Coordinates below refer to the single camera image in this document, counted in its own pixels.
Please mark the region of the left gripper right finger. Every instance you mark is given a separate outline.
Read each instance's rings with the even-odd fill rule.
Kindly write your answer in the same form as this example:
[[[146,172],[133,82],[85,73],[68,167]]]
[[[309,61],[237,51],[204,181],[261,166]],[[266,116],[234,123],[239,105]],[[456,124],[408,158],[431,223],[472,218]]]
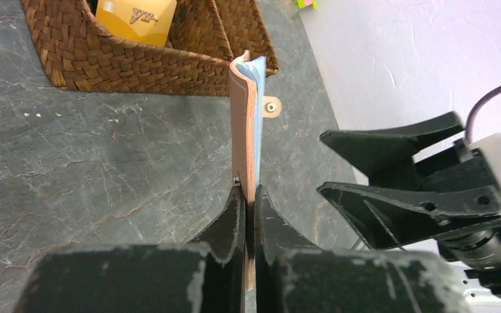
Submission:
[[[258,312],[284,312],[284,255],[289,250],[318,246],[281,216],[264,185],[259,185],[256,190],[254,244],[256,309]]]

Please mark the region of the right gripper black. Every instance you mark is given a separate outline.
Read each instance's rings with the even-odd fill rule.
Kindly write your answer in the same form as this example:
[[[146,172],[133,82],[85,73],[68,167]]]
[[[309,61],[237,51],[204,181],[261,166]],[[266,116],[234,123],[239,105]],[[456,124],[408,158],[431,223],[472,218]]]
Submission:
[[[397,128],[327,130],[320,141],[372,177],[463,130],[449,112]],[[317,191],[370,249],[438,239],[444,259],[469,266],[465,275],[501,298],[501,133],[474,143],[457,140],[420,165],[428,168],[422,189],[440,192],[336,182]]]

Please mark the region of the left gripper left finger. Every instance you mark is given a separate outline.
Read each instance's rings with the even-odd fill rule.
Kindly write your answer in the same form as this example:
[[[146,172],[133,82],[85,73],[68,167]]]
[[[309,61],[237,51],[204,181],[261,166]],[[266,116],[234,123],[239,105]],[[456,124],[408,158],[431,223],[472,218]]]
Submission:
[[[224,209],[193,242],[211,248],[205,264],[201,312],[243,312],[245,272],[245,197],[233,186]]]

